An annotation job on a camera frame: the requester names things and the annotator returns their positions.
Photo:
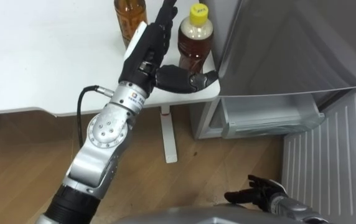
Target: gray surface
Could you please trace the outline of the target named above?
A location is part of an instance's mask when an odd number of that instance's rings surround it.
[[[298,224],[301,222],[261,211],[247,210],[232,206],[216,206],[209,208],[170,208],[161,212],[124,218],[115,224],[129,223]]]
[[[222,27],[232,21],[224,17],[237,3],[206,2],[213,13],[216,65],[221,63],[220,95],[356,87],[356,1],[240,1],[230,39]],[[226,54],[220,58],[223,45]]]

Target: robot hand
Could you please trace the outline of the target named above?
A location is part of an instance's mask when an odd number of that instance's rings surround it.
[[[165,0],[156,21],[148,26],[142,22],[131,39],[124,56],[120,82],[130,82],[149,96],[154,87],[173,93],[203,90],[218,79],[218,73],[194,73],[175,65],[161,66],[170,45],[176,0]]]
[[[225,199],[230,203],[253,203],[262,211],[270,212],[269,205],[277,196],[288,197],[282,185],[273,180],[249,175],[250,189],[225,193]]]
[[[262,211],[291,218],[308,224],[329,223],[312,208],[289,198],[284,187],[268,179],[249,175],[250,189],[225,193],[230,203],[253,203]]]

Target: refrigerator drawer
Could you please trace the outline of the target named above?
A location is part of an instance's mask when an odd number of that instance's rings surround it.
[[[210,127],[220,120],[221,137],[227,139],[303,132],[324,120],[311,94],[226,97],[215,115]]]

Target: yellow bottle cap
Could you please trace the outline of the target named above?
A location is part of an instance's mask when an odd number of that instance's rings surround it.
[[[193,4],[190,8],[190,23],[195,26],[201,26],[207,22],[208,7],[202,3]]]

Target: wooden floor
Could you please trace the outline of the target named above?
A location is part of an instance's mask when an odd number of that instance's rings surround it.
[[[279,179],[280,138],[192,138],[189,111],[173,108],[178,162],[164,162],[157,108],[134,128],[117,175],[92,223],[150,210],[225,203],[223,193],[247,188],[248,174]],[[92,115],[84,116],[87,125]],[[0,223],[34,223],[78,151],[75,118],[45,112],[0,115]]]

